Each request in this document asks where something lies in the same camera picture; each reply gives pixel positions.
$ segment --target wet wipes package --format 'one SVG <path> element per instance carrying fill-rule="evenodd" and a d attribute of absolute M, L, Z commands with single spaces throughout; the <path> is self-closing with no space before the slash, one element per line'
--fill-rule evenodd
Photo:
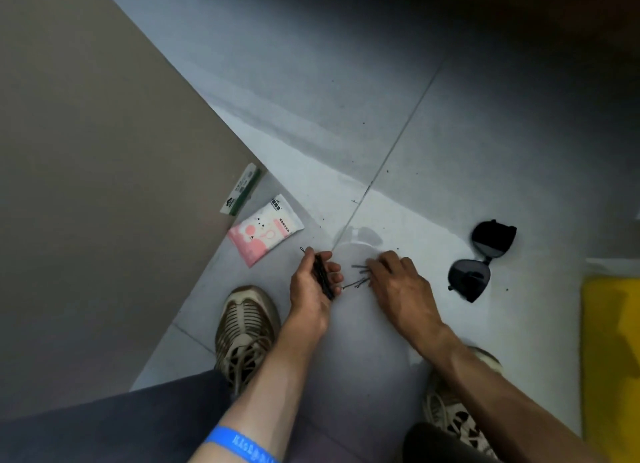
<path fill-rule="evenodd" d="M 246 265 L 251 267 L 268 251 L 303 228 L 300 218 L 280 194 L 248 219 L 233 226 L 227 235 Z"/>

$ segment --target silicone bracelet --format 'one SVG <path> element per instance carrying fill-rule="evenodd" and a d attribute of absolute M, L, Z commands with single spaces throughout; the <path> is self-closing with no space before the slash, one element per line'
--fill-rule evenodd
<path fill-rule="evenodd" d="M 204 440 L 205 443 L 216 443 L 249 463 L 278 463 L 268 451 L 263 450 L 256 442 L 233 429 L 216 426 Z"/>

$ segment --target sneaker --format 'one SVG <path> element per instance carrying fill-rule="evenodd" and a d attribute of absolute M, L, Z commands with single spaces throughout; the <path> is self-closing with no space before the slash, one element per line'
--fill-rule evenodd
<path fill-rule="evenodd" d="M 279 331 L 280 316 L 267 293 L 256 286 L 231 292 L 216 332 L 216 369 L 229 381 L 234 397 L 256 374 Z"/>
<path fill-rule="evenodd" d="M 480 348 L 469 348 L 492 370 L 502 374 L 502 365 L 493 355 Z M 422 411 L 430 424 L 485 455 L 498 459 L 467 408 L 435 371 L 429 376 L 427 392 L 422 400 Z"/>

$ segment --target pants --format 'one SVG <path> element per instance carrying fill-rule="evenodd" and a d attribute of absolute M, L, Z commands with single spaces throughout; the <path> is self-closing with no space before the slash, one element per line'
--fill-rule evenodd
<path fill-rule="evenodd" d="M 209 371 L 160 386 L 0 423 L 0 461 L 184 463 L 228 409 L 227 381 Z M 491 463 L 439 429 L 407 433 L 403 463 Z"/>

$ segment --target sunglasses lens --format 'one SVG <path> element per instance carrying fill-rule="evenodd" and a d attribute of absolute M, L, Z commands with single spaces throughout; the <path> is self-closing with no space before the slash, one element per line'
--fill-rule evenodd
<path fill-rule="evenodd" d="M 495 259 L 509 250 L 516 237 L 517 228 L 492 220 L 476 226 L 471 233 L 471 241 L 485 257 Z"/>
<path fill-rule="evenodd" d="M 449 270 L 449 289 L 455 289 L 468 302 L 473 303 L 482 294 L 491 279 L 489 266 L 480 261 L 461 259 Z"/>

